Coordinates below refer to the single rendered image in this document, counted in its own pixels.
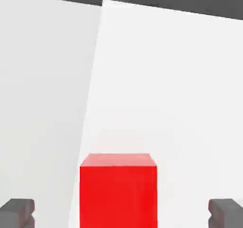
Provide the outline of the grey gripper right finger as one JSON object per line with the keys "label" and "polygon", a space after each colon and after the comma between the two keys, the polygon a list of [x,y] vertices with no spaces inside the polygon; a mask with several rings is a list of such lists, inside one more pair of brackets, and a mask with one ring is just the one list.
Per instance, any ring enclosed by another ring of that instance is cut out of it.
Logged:
{"label": "grey gripper right finger", "polygon": [[243,207],[233,199],[210,199],[208,228],[243,228]]}

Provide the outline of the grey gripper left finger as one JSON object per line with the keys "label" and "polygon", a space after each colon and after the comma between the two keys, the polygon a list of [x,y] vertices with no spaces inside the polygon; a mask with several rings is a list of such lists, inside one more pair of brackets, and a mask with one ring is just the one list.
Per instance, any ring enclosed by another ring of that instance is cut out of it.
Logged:
{"label": "grey gripper left finger", "polygon": [[0,207],[0,228],[35,228],[33,199],[10,199]]}

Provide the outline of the small red cube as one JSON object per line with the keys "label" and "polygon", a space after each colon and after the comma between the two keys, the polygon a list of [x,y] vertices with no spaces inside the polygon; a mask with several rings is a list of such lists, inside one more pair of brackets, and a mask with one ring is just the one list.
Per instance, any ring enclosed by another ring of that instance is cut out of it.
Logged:
{"label": "small red cube", "polygon": [[157,165],[148,153],[91,153],[80,165],[80,228],[158,228]]}

